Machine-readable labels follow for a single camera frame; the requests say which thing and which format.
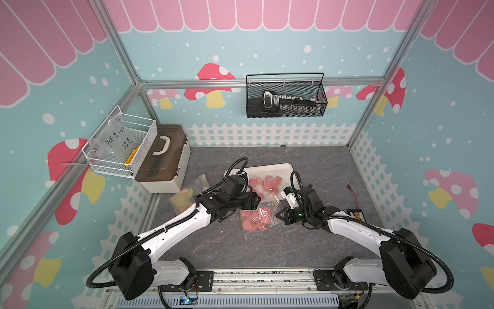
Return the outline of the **ziploc bag of cookies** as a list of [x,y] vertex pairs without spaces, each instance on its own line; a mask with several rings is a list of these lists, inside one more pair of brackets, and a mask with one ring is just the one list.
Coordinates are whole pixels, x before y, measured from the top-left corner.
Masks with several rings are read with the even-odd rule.
[[210,187],[205,174],[197,177],[191,184],[170,198],[172,208],[176,214],[186,211],[193,203],[194,197]]
[[276,210],[279,210],[279,204],[275,200],[261,202],[256,210],[239,211],[241,227],[247,233],[263,233],[268,229],[279,224],[276,218]]

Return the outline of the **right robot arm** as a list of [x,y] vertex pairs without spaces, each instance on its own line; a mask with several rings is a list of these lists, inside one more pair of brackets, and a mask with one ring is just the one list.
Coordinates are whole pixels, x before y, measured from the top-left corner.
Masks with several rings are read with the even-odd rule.
[[347,290],[352,284],[367,283],[391,287],[400,296],[414,299],[420,293],[443,294],[454,287],[448,265],[424,248],[408,229],[384,229],[331,205],[325,206],[314,188],[303,186],[297,171],[284,189],[289,206],[276,217],[286,225],[301,223],[309,230],[325,230],[343,236],[376,255],[373,260],[347,256],[330,276],[334,285]]

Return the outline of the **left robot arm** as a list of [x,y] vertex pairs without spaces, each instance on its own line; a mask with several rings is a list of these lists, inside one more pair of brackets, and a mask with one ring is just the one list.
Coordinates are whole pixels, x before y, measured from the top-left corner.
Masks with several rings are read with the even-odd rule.
[[193,204],[173,219],[137,236],[122,235],[111,258],[86,279],[86,287],[118,287],[126,300],[136,299],[151,287],[173,285],[190,290],[197,280],[190,261],[159,258],[189,235],[225,221],[236,211],[256,210],[261,199],[248,182],[247,163],[247,157],[236,160],[235,165],[241,166],[238,172],[228,169],[219,183],[195,195]]

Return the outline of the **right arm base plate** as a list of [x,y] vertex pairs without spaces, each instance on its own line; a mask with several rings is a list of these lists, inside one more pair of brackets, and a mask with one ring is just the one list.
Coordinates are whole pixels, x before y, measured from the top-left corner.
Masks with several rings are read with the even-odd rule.
[[332,270],[313,270],[313,279],[318,291],[340,291]]

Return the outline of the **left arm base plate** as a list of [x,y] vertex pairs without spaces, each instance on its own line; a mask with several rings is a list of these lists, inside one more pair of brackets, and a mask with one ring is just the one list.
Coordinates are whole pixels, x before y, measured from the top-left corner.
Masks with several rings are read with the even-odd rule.
[[190,273],[180,285],[180,288],[187,292],[212,292],[213,282],[213,271],[197,271]]

